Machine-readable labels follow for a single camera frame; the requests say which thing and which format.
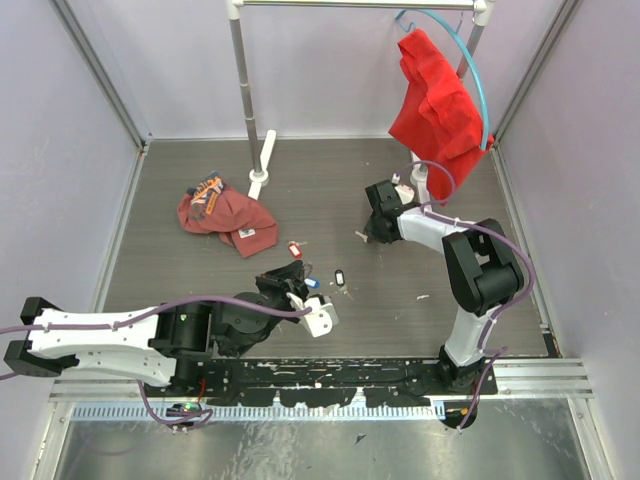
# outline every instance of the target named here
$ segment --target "red fabric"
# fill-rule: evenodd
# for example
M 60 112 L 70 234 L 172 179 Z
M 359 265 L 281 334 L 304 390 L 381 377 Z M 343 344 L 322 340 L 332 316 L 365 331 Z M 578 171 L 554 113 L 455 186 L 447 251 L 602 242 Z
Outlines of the red fabric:
M 267 209 L 257 200 L 247 197 L 226 185 L 217 198 L 211 213 L 206 205 L 191 203 L 193 196 L 185 194 L 178 206 L 178 218 L 182 228 L 191 233 L 219 232 L 220 239 L 235 246 L 247 258 L 278 241 L 278 225 Z M 255 233 L 242 238 L 239 230 L 253 229 Z
M 459 188 L 486 153 L 479 147 L 482 118 L 456 72 L 426 33 L 414 30 L 398 46 L 409 88 L 389 133 L 421 159 L 449 170 Z M 490 136 L 487 149 L 491 145 Z M 431 168 L 427 189 L 442 200 L 450 195 L 451 182 L 439 169 Z

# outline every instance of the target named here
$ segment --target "blue hanger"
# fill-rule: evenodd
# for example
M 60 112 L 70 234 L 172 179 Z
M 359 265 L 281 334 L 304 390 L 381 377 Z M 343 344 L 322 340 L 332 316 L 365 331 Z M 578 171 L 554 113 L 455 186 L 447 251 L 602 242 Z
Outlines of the blue hanger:
M 454 31 L 453 28 L 451 28 L 451 25 L 449 25 L 444 20 L 444 18 L 442 18 L 437 13 L 432 12 L 431 10 L 415 10 L 415 11 L 424 13 L 425 15 L 430 16 L 436 22 L 442 25 L 444 29 L 447 31 L 447 33 L 449 33 L 449 35 L 451 35 L 451 37 L 455 40 L 456 44 L 462 51 L 462 54 L 464 55 L 464 58 L 467 61 L 467 64 L 469 65 L 469 70 L 471 70 L 471 74 L 473 75 L 473 80 L 476 83 L 476 88 L 478 89 L 478 97 L 480 98 L 480 110 L 482 113 L 482 123 L 483 123 L 482 142 L 480 142 L 480 149 L 486 150 L 487 143 L 489 142 L 489 128 L 490 128 L 489 109 L 487 108 L 487 99 L 484 95 L 484 88 L 482 87 L 482 81 L 480 80 L 480 75 L 478 75 L 478 69 L 476 67 L 475 62 L 473 61 L 473 57 L 471 56 L 471 53 L 469 53 L 467 46 L 464 44 L 462 39 L 458 36 L 458 33 Z M 409 33 L 416 28 L 416 24 L 411 22 L 408 27 L 405 27 L 400 21 L 400 19 L 405 13 L 407 13 L 407 10 L 400 10 L 398 15 L 396 15 L 396 23 L 400 25 L 400 28 L 402 28 L 405 32 Z

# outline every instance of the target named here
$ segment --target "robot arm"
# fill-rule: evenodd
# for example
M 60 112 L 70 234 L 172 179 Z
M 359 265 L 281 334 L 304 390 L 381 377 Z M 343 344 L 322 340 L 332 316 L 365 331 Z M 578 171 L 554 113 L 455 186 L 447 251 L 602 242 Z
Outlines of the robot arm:
M 310 313 L 292 321 L 302 323 L 313 337 L 329 333 L 338 323 L 328 297 L 309 296 L 299 260 L 259 275 L 256 285 L 260 293 L 243 292 L 235 298 L 290 312 L 311 307 Z M 63 312 L 42 298 L 29 298 L 21 318 L 25 325 L 39 329 L 30 331 L 24 341 L 10 342 L 5 362 L 21 375 L 55 377 L 70 368 L 186 391 L 197 385 L 199 364 L 212 360 L 216 345 L 219 355 L 240 357 L 266 340 L 282 320 L 233 304 L 194 301 L 125 327 L 60 329 L 60 325 L 114 325 L 152 309 L 74 314 Z
M 411 187 L 386 180 L 365 191 L 373 209 L 364 232 L 368 241 L 408 240 L 444 255 L 458 312 L 451 336 L 440 349 L 438 369 L 449 386 L 468 383 L 482 368 L 493 327 L 491 314 L 524 285 L 513 252 L 489 235 L 425 216 L 413 202 Z M 495 220 L 478 225 L 504 235 Z

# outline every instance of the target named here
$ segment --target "folded garment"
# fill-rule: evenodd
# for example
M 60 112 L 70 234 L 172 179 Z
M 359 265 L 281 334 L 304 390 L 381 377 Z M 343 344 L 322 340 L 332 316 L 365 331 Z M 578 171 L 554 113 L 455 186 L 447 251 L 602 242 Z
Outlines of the folded garment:
M 389 133 L 423 160 L 444 166 L 460 187 L 486 150 L 482 118 L 449 61 L 422 30 L 399 43 L 400 66 L 409 80 L 402 110 Z M 489 137 L 487 150 L 493 144 Z M 444 172 L 432 168 L 427 189 L 437 200 L 451 194 Z
M 244 258 L 278 241 L 278 225 L 265 206 L 225 184 L 216 172 L 187 191 L 178 218 L 188 232 L 218 232 Z

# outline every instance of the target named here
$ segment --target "white wall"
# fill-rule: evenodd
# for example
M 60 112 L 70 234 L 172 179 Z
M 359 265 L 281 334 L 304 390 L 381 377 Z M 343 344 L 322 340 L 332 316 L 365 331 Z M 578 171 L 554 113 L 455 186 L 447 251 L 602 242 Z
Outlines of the white wall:
M 640 56 L 635 0 L 583 2 L 503 150 L 568 355 L 621 478 L 640 457 Z
M 561 0 L 499 0 L 476 52 L 495 129 Z M 156 138 L 243 136 L 223 0 L 72 0 L 132 109 Z M 406 80 L 395 10 L 242 10 L 258 128 L 284 135 L 384 135 Z M 457 25 L 459 13 L 445 12 Z M 457 66 L 446 32 L 407 14 Z M 466 15 L 463 38 L 471 29 Z M 467 80 L 473 91 L 473 82 Z
M 69 310 L 91 307 L 136 152 L 48 2 L 0 2 L 0 59 L 6 327 L 20 324 L 29 295 Z M 3 337 L 0 351 L 21 337 Z M 3 479 L 28 477 L 50 389 L 32 378 L 0 383 Z

